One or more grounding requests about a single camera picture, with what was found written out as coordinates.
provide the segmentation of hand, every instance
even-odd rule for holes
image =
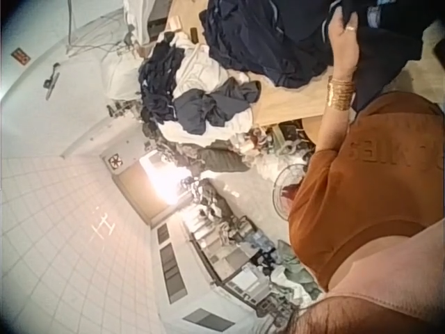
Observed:
[[[359,45],[357,43],[357,13],[353,13],[344,27],[341,6],[335,9],[328,33],[334,55],[334,72],[332,77],[337,80],[350,81],[359,61]]]

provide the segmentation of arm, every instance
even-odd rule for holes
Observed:
[[[334,72],[321,120],[316,151],[336,150],[343,144],[349,126],[350,103],[353,98],[353,75],[359,58],[357,14],[353,13],[344,27],[341,7],[337,7],[329,24],[329,39],[334,55]]]

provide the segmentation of window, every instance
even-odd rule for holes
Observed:
[[[235,324],[234,322],[223,319],[218,315],[214,315],[201,308],[198,308],[195,312],[185,317],[184,320],[208,329],[213,329],[220,333],[226,331]]]
[[[163,242],[167,241],[168,238],[170,238],[170,235],[168,234],[167,224],[164,224],[158,228],[158,243],[162,244]]]
[[[182,280],[172,244],[162,248],[160,254],[168,300],[170,304],[173,304],[175,301],[187,296],[187,289]]]

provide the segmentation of shirt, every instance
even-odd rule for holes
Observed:
[[[411,237],[441,219],[443,208],[443,113],[418,95],[389,93],[359,114],[340,151],[311,158],[289,236],[327,290],[358,248],[381,237]]]

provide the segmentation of navy blue cloth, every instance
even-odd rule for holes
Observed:
[[[225,68],[266,75],[299,88],[327,67],[321,30],[295,43],[270,0],[209,0],[200,13],[210,57]]]

